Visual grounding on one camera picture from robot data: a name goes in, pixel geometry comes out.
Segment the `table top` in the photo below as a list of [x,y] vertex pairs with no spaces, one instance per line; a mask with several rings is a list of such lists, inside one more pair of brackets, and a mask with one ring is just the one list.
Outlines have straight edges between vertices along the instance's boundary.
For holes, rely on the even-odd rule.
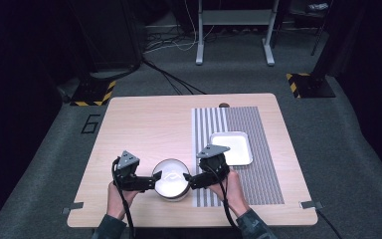
[[[192,168],[191,109],[257,107],[285,204],[251,205],[271,226],[313,225],[313,208],[299,203],[310,195],[299,167],[277,99],[272,94],[126,97],[111,99],[98,132],[68,225],[96,228],[106,210],[111,164],[124,150],[140,158],[138,176],[150,176],[166,158]],[[193,207],[191,189],[179,202],[169,202],[154,190],[139,193],[130,208],[135,227],[230,226],[223,207]]]

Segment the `cable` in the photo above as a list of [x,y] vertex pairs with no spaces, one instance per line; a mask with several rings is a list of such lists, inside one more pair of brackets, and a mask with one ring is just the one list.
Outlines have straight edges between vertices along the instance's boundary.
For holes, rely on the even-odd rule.
[[201,93],[201,94],[203,94],[203,95],[207,95],[205,92],[203,92],[203,91],[201,91],[201,90],[195,88],[194,86],[192,86],[192,85],[190,85],[190,84],[188,84],[188,83],[182,81],[181,79],[179,79],[179,78],[177,78],[177,77],[175,77],[175,76],[172,76],[171,74],[169,74],[169,73],[167,73],[167,72],[161,70],[160,68],[156,67],[154,64],[151,64],[150,62],[148,62],[148,61],[145,60],[144,58],[142,59],[142,62],[143,62],[145,65],[149,66],[150,68],[152,68],[152,69],[154,69],[154,70],[160,72],[160,73],[163,74],[165,77],[168,76],[168,77],[172,78],[173,80],[175,80],[177,83],[181,84],[184,88],[186,88],[186,89],[188,90],[188,92],[189,92],[191,95],[194,95],[194,93],[191,91],[190,88],[192,88],[192,89],[198,91],[199,93]]
[[125,215],[126,215],[126,219],[128,221],[128,226],[129,226],[129,238],[135,238],[134,224],[132,222],[131,212],[129,211],[129,205],[128,205],[128,202],[125,200],[125,197],[123,196],[122,190],[119,189],[119,185],[117,184],[117,181],[114,175],[115,173],[114,167],[118,163],[119,163],[119,158],[112,163],[111,173],[112,173],[113,183],[117,188],[117,192],[119,192],[120,198],[122,199],[123,209],[125,210]]
[[120,78],[124,78],[124,77],[130,75],[131,73],[135,72],[138,68],[139,68],[139,65],[134,65],[132,68],[129,68],[129,70],[127,72],[124,72],[124,73],[116,74],[116,75],[106,77],[106,78],[96,78],[94,76],[90,76],[90,78],[93,80],[96,80],[96,81],[108,81],[108,82],[114,81],[114,80],[119,80]]
[[334,233],[336,233],[336,236],[339,238],[339,239],[342,239],[342,236],[340,236],[339,232],[336,230],[336,228],[334,228],[334,226],[331,224],[331,222],[324,216],[324,214],[322,214],[322,212],[320,212],[320,210],[318,209],[315,209],[315,211],[318,213],[318,215],[320,215],[325,222],[327,222],[327,224],[331,227],[331,229],[334,231]]
[[[220,10],[221,8],[222,8],[222,0],[219,0],[218,10]],[[212,28],[210,28],[210,31],[206,34],[206,36],[203,37],[203,41],[206,40],[206,37],[209,36],[209,34],[213,31],[214,28],[215,28],[215,25],[213,25]]]
[[175,27],[172,27],[168,32],[165,32],[165,33],[151,33],[151,34],[149,34],[147,36],[147,41],[149,41],[149,42],[147,43],[147,46],[145,47],[145,51],[150,51],[150,50],[155,49],[155,47],[153,47],[153,46],[161,47],[165,43],[173,43],[176,40],[178,40],[178,42],[182,41],[184,39],[185,35],[183,35],[183,34],[181,34],[179,32],[178,27],[176,27],[177,34],[176,34],[175,37],[171,37],[171,38],[167,38],[167,39],[162,39],[163,35],[171,34],[173,29],[175,29]]
[[185,4],[185,8],[187,9],[188,18],[190,19],[190,22],[191,22],[191,25],[192,25],[192,30],[193,30],[193,32],[194,32],[194,41],[193,41],[191,47],[189,47],[189,48],[187,48],[187,49],[182,49],[182,48],[178,47],[178,49],[181,50],[181,51],[188,51],[188,50],[190,50],[190,49],[194,46],[194,44],[197,42],[197,34],[196,34],[196,32],[195,32],[195,26],[194,26],[194,23],[193,23],[193,21],[192,21],[191,15],[190,15],[190,11],[188,10],[187,0],[184,0],[184,4]]
[[223,186],[222,181],[220,180],[220,178],[216,174],[216,172],[213,170],[213,168],[211,168],[209,166],[206,166],[206,168],[209,169],[216,176],[216,179],[219,181],[219,185],[220,185],[220,188],[222,189],[222,193],[223,193],[223,208],[225,209],[226,218],[228,219],[229,224],[231,224],[231,226],[234,229],[240,230],[238,228],[238,226],[235,224],[234,220],[232,219],[231,212],[229,211],[229,203],[228,203],[228,198],[227,198],[227,194],[228,194],[228,191],[227,191],[228,190],[228,177],[226,178],[226,190],[225,190],[225,187]]
[[164,26],[152,26],[152,25],[149,25],[149,26],[145,26],[145,28],[171,28],[171,27],[176,27],[176,25],[164,25]]
[[187,46],[187,45],[194,45],[194,44],[195,43],[184,43],[184,44],[177,44],[177,45],[171,45],[171,46],[164,46],[164,47],[159,47],[159,48],[156,48],[156,49],[153,49],[153,50],[146,51],[143,54],[151,53],[151,52],[154,52],[154,51],[157,51],[157,50],[161,50],[161,49],[164,49],[164,48],[171,48],[171,47],[178,47],[178,46]]
[[[149,64],[151,64],[151,66],[153,66],[154,68],[157,68],[155,65],[154,65],[154,63],[152,63],[152,62],[149,62],[149,61],[147,61]],[[172,86],[172,88],[175,90],[175,92],[176,92],[176,94],[178,94],[178,95],[183,95],[182,94],[182,92],[175,86],[175,85],[173,85],[173,83],[169,80],[169,78],[168,78],[168,76],[164,73],[164,72],[160,72],[161,74],[162,74],[162,76],[169,82],[169,84]],[[188,92],[191,94],[191,95],[194,95],[193,93],[192,93],[192,91],[187,87],[187,86],[184,86],[183,84],[181,84],[183,87],[185,87],[187,90],[188,90]]]

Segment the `gray carpet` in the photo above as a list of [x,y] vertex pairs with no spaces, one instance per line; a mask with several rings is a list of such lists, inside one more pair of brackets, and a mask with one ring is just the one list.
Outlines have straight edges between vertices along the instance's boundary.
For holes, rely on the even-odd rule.
[[[145,54],[157,67],[207,94],[273,93],[283,112],[307,187],[313,200],[343,238],[382,238],[382,163],[362,136],[356,115],[334,78],[327,78],[336,98],[295,99],[286,73],[309,73],[317,54],[315,38],[281,33],[274,49],[276,64],[268,67],[261,36],[218,38],[206,44],[204,65],[195,65],[196,46],[189,51],[165,48]],[[61,86],[71,95],[78,82]],[[176,95],[163,76],[142,65],[118,80],[113,97]],[[61,214],[77,193],[96,133],[81,134],[89,115],[106,106],[62,109],[29,168],[0,212],[0,238],[90,238],[91,229],[74,229]],[[279,238],[337,238],[319,218],[310,227],[274,227]],[[225,238],[226,229],[142,230],[143,238]]]

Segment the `metal bracket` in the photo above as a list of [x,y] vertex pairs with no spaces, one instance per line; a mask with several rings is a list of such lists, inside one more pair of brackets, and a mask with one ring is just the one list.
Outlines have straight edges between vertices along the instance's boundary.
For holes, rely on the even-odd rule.
[[139,163],[139,158],[124,150],[116,169],[122,169],[135,163]]
[[201,152],[197,153],[198,158],[208,158],[215,156],[217,154],[221,154],[223,152],[226,152],[230,150],[227,146],[220,146],[215,144],[208,144],[206,147],[201,150]]
[[323,204],[321,202],[314,202],[314,201],[305,201],[305,202],[300,202],[299,203],[299,206],[302,208],[302,209],[306,209],[306,208],[312,208],[314,207],[316,210],[318,209],[321,209],[323,208]]
[[71,210],[81,209],[85,204],[83,202],[73,202],[70,207],[64,207],[61,214],[67,215]]

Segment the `white plate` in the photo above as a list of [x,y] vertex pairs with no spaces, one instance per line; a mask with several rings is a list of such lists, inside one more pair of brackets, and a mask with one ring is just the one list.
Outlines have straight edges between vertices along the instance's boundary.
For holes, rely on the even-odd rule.
[[212,144],[230,148],[229,151],[224,152],[226,163],[230,166],[247,165],[253,161],[248,136],[244,132],[215,132],[210,136],[210,141]]

